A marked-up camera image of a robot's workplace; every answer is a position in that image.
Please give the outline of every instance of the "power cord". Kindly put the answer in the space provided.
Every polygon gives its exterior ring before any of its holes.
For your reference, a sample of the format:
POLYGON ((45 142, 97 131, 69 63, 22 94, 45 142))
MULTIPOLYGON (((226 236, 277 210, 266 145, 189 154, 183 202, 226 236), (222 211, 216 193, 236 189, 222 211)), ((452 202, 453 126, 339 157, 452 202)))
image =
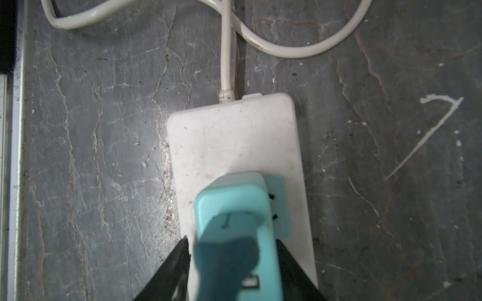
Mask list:
MULTIPOLYGON (((99 22, 134 1, 136 0, 107 0, 84 12, 57 18, 52 1, 41 0, 47 20, 58 29, 75 29, 99 22)), ((331 37, 309 46, 287 47, 273 44, 256 35, 231 11, 230 0, 223 0, 222 2, 220 0, 198 1, 221 14, 221 91, 219 92, 219 101, 222 103, 235 100, 230 80, 231 24, 243 39, 262 52, 282 58, 304 58, 325 52, 343 41, 360 24, 370 8, 370 4, 372 4, 372 0, 361 0, 348 23, 331 37)))

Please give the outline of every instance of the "black object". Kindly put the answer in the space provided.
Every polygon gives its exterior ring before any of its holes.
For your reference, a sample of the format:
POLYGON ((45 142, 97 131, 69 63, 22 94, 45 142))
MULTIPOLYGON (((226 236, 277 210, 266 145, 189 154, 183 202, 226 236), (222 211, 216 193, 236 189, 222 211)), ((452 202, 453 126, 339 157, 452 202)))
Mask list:
MULTIPOLYGON (((276 246, 285 301, 327 301, 279 239, 276 246)), ((184 237, 134 301, 185 301, 191 258, 188 247, 184 237)))
POLYGON ((15 63, 15 0, 0 0, 0 73, 8 73, 15 63))
POLYGON ((134 301, 185 301, 190 262, 189 242, 184 237, 134 301))

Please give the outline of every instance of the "gray marble surface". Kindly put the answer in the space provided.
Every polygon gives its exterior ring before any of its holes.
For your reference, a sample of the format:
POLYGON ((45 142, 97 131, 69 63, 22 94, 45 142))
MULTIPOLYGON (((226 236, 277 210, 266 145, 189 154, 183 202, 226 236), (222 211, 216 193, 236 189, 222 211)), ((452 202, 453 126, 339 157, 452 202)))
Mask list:
MULTIPOLYGON (((68 15, 101 0, 56 1, 68 15)), ((301 46, 357 0, 235 3, 301 46)), ((215 104, 220 16, 140 0, 86 28, 36 3, 26 300, 131 300, 179 239, 166 120, 215 104)), ((482 299, 482 3, 374 0, 334 49, 287 60, 236 41, 238 95, 296 102, 320 290, 328 300, 482 299), (460 106, 385 180, 451 104, 460 106)))

